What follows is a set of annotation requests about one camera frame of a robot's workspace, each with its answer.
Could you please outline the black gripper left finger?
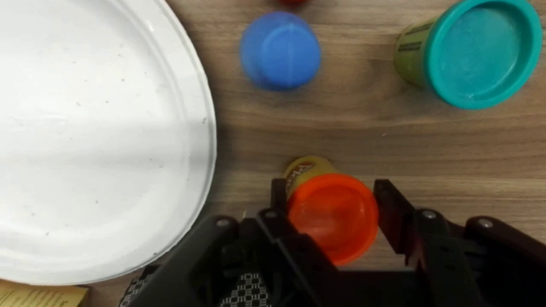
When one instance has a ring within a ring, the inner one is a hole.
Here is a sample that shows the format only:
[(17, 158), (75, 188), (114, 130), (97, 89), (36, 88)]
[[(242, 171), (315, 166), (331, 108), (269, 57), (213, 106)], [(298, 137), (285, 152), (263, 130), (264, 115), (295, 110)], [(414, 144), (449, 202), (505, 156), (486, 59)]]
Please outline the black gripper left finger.
[(271, 210), (285, 217), (288, 209), (286, 202), (286, 181), (276, 178), (271, 181)]

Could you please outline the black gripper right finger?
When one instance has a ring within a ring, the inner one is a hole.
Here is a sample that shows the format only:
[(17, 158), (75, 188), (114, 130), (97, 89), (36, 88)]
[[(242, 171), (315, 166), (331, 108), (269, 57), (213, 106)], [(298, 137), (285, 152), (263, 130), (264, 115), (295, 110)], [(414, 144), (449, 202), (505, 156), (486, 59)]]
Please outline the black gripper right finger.
[(391, 250), (403, 256), (406, 265), (418, 265), (421, 238), (416, 209), (389, 180), (374, 183), (374, 197), (379, 207), (379, 227)]

